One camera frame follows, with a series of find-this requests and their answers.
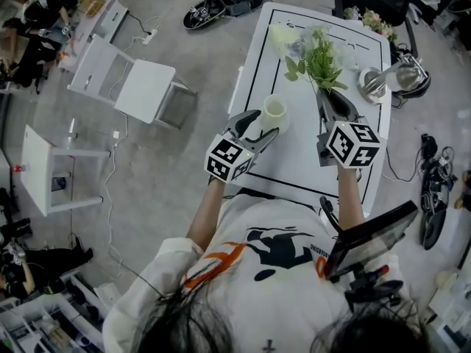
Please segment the black hair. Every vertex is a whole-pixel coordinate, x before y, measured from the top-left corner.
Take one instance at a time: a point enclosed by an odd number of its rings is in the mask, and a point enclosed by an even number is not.
[[[208,301],[209,277],[187,290],[187,284],[207,269],[169,295],[155,289],[159,298],[138,342],[138,353],[233,352],[230,326]],[[425,331],[416,321],[416,302],[404,302],[396,310],[380,302],[358,309],[319,334],[313,331],[311,353],[430,352]]]
[[[19,29],[23,24],[21,23],[21,20],[16,17],[8,18],[2,25],[1,27],[7,27],[9,29]]]

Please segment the white t-shirt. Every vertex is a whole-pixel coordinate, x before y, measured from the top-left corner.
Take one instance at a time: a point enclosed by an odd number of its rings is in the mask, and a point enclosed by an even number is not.
[[[240,195],[223,205],[205,253],[187,238],[165,240],[141,276],[171,293],[206,268],[187,286],[211,273],[208,302],[229,324],[235,352],[309,352],[316,334],[348,313],[343,293],[318,275],[334,243],[307,207]],[[107,352],[130,351],[156,301],[137,278],[105,321]]]

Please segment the gray floor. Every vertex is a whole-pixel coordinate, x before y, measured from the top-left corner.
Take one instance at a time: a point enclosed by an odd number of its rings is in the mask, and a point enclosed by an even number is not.
[[[207,177],[202,170],[206,148],[227,119],[226,111],[236,81],[238,67],[244,64],[259,12],[237,19],[224,19],[201,32],[187,32],[182,25],[187,9],[200,0],[120,0],[130,12],[143,20],[164,15],[163,24],[147,46],[135,44],[133,57],[172,65],[190,88],[199,92],[195,113],[181,131],[129,119],[129,137],[116,151],[116,173],[109,188],[115,209],[112,225],[114,244],[124,263],[140,271],[152,259],[162,239],[184,235],[198,207]],[[330,13],[333,0],[273,0]],[[450,40],[427,26],[414,26],[420,56],[432,75],[432,85],[421,99],[413,99],[401,110],[393,110],[389,151],[397,173],[409,177],[420,147],[420,135],[433,135],[439,148],[455,149],[455,174],[459,177],[470,166],[471,64],[463,65],[450,50]],[[127,18],[115,44],[125,49],[132,36],[141,36],[138,23]],[[108,80],[117,80],[124,64],[116,64]],[[116,142],[113,132],[125,134],[124,117],[107,105],[66,90],[71,74],[52,71],[37,101],[15,97],[10,104],[5,152],[11,163],[19,163],[24,125],[60,143],[54,132],[73,131],[79,138],[72,146],[110,150]],[[97,164],[78,160],[75,165],[74,198],[86,193],[105,196],[103,182],[112,170],[111,161]],[[391,176],[385,164],[383,172]],[[65,247],[71,226],[85,246],[95,248],[93,262],[82,269],[92,285],[114,281],[125,291],[134,275],[123,269],[119,278],[117,263],[110,258],[107,225],[109,203],[42,217],[18,179],[15,179],[21,214],[30,216],[35,236],[29,244]],[[374,214],[399,203],[419,201],[419,183],[392,182],[382,178]],[[452,200],[461,186],[453,191]],[[423,306],[433,291],[433,278],[439,270],[450,268],[460,258],[467,242],[469,213],[450,214],[443,233],[444,242],[425,252],[417,244],[419,219],[407,238],[395,249],[413,295]]]

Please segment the white vase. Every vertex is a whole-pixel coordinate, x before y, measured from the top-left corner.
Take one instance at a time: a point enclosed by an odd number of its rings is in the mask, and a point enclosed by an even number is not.
[[[263,102],[261,127],[263,132],[279,128],[280,135],[289,128],[288,107],[279,94],[272,94]]]

